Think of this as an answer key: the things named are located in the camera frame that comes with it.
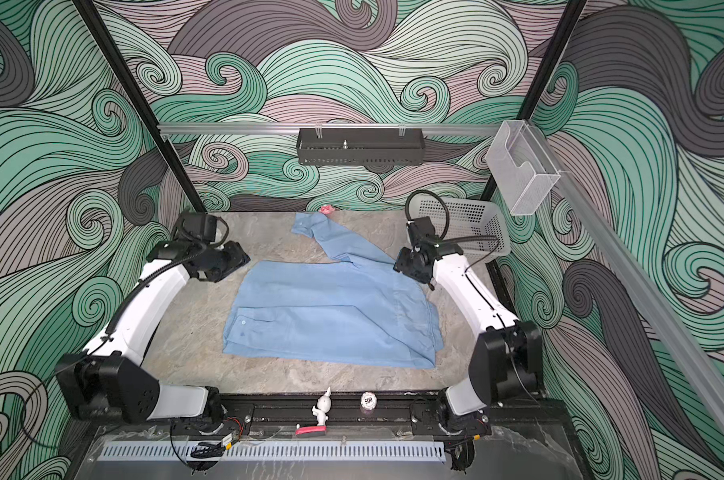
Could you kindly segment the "light blue long sleeve shirt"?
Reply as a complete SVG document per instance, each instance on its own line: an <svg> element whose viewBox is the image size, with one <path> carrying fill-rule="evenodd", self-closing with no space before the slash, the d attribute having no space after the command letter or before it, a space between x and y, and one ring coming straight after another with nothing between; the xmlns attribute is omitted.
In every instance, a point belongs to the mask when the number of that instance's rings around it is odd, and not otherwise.
<svg viewBox="0 0 724 480"><path fill-rule="evenodd" d="M223 352L393 368L433 369L444 342L439 313L415 280L363 236L321 213L293 233L315 240L323 264L260 260L247 273Z"/></svg>

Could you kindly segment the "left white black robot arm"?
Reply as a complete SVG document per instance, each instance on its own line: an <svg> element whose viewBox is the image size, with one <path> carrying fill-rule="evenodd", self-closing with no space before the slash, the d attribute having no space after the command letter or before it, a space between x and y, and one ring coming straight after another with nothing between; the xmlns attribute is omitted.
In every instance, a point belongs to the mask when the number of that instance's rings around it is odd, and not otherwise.
<svg viewBox="0 0 724 480"><path fill-rule="evenodd" d="M112 319L76 354L61 357L55 377L73 418L94 424L171 419L222 422L215 387L168 385L142 366L159 323L192 279L218 282L250 258L241 245L163 241L148 254L135 288Z"/></svg>

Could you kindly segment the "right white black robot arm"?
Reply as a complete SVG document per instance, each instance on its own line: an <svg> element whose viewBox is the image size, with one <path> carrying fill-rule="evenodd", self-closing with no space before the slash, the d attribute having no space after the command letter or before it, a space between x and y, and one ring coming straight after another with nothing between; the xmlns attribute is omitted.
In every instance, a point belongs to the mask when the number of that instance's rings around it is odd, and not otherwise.
<svg viewBox="0 0 724 480"><path fill-rule="evenodd" d="M422 284L442 287L475 335L467 377L445 392L453 415L473 414L541 389L541 330L533 322L519 320L507 309L458 248L441 254L421 247L404 247L394 269Z"/></svg>

